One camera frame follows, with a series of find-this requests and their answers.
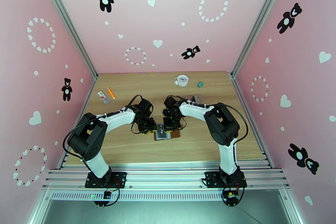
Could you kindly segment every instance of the wooden table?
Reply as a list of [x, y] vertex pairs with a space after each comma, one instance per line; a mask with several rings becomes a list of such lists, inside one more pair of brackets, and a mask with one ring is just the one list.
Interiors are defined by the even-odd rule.
[[[165, 98], [172, 95], [199, 96], [199, 101], [205, 104], [223, 102], [238, 109], [244, 116], [244, 111], [238, 100], [227, 72], [187, 72], [190, 77], [186, 87], [174, 85], [173, 79], [183, 74], [171, 73], [118, 73], [100, 74], [85, 109], [95, 115], [112, 112], [124, 107], [136, 94], [141, 94], [154, 105], [152, 117], [156, 123], [163, 123], [162, 110]], [[198, 88], [197, 81], [203, 81], [204, 86]], [[112, 100], [107, 91], [109, 86], [114, 95]], [[97, 96], [103, 91], [111, 99], [104, 104]], [[245, 125], [241, 117], [232, 111], [241, 128], [239, 137], [245, 134]], [[181, 137], [154, 141], [153, 134], [135, 135], [131, 125], [123, 125], [109, 132], [101, 149], [108, 164], [113, 163], [142, 163], [162, 161], [212, 161], [219, 160], [217, 143], [212, 139], [207, 125], [201, 120], [186, 117], [188, 125], [181, 131]], [[263, 155], [252, 132], [237, 143], [237, 159], [261, 159]], [[78, 158], [69, 156], [66, 164], [80, 164]]]

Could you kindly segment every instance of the metal bracket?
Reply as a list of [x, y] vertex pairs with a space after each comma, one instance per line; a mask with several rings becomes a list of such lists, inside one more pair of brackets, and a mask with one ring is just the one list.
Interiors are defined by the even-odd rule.
[[242, 172], [238, 173], [237, 179], [229, 186], [224, 185], [219, 172], [205, 172], [205, 181], [208, 188], [236, 188], [237, 184], [240, 188], [247, 187], [246, 179]]
[[112, 180], [116, 180], [119, 188], [123, 189], [125, 188], [126, 176], [126, 172], [111, 172], [110, 179], [102, 182], [96, 178], [92, 172], [90, 172], [87, 175], [85, 188], [117, 188], [117, 184], [115, 182], [111, 182]]

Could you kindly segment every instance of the pink wall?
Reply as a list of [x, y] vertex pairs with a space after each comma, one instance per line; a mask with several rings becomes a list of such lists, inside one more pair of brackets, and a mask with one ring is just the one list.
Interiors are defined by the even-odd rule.
[[[26, 223], [48, 170], [57, 167], [93, 77], [51, 0], [0, 4], [0, 223], [16, 224]], [[65, 77], [70, 101], [63, 101]]]
[[98, 73], [125, 73], [230, 71], [265, 0], [114, 0], [110, 13], [98, 0], [62, 1]]
[[[280, 34], [277, 25], [295, 3], [302, 13]], [[335, 223], [336, 217], [335, 14], [335, 0], [276, 0], [238, 74], [271, 158], [283, 168], [309, 224]], [[319, 163], [316, 175], [289, 155], [291, 143]]]

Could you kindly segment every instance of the pen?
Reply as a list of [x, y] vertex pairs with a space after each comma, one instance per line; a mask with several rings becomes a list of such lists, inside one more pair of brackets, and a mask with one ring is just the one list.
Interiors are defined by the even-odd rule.
[[108, 92], [110, 93], [111, 97], [115, 99], [116, 97], [113, 95], [113, 92], [111, 91], [110, 87], [108, 87]]

